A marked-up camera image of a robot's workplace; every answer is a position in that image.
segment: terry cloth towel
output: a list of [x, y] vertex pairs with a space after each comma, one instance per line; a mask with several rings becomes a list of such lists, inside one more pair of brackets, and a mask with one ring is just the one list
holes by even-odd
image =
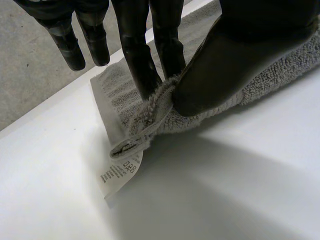
[[[219, 1], [214, 0], [182, 19], [179, 39], [184, 45], [187, 62], [221, 13]], [[149, 45], [158, 73], [164, 79], [155, 45], [153, 42]], [[205, 118], [235, 105], [246, 105], [277, 90], [319, 63], [318, 30], [309, 42], [272, 64], [227, 102], [194, 117], [182, 117], [172, 108], [171, 95], [179, 80], [177, 77], [165, 81], [149, 101], [142, 103], [125, 59], [93, 78], [91, 85], [113, 147], [110, 156], [113, 159], [123, 159], [147, 149], [155, 135], [192, 129]]]

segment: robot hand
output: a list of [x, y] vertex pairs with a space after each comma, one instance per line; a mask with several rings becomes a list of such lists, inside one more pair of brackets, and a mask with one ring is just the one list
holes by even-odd
[[[94, 63], [97, 66], [109, 63], [103, 25], [109, 0], [14, 1], [47, 29], [72, 70], [82, 70], [86, 64], [71, 25], [74, 11]], [[124, 57], [142, 99], [146, 100], [162, 83], [146, 44], [149, 7], [156, 49], [167, 79], [179, 75], [186, 67], [184, 47], [178, 39], [184, 0], [112, 0], [112, 4]]]

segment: white surface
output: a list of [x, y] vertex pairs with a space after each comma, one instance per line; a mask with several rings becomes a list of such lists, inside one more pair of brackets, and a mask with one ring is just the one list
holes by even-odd
[[108, 202], [96, 173], [110, 146], [89, 83], [103, 69], [0, 132], [0, 239], [320, 239], [320, 69], [158, 137]]

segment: white fabric label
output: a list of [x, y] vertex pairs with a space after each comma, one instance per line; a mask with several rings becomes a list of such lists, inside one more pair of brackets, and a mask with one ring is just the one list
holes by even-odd
[[98, 175], [100, 190], [107, 199], [119, 191], [138, 171], [143, 151], [122, 160], [109, 159], [106, 168]]

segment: concrete floor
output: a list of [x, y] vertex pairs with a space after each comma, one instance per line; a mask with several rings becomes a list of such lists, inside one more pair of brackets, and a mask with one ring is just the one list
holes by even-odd
[[[84, 70], [69, 69], [48, 32], [12, 0], [0, 8], [0, 130], [94, 67], [81, 28], [75, 35], [86, 61]], [[104, 19], [110, 54], [121, 48], [114, 9]], [[152, 27], [149, 14], [147, 28]]]

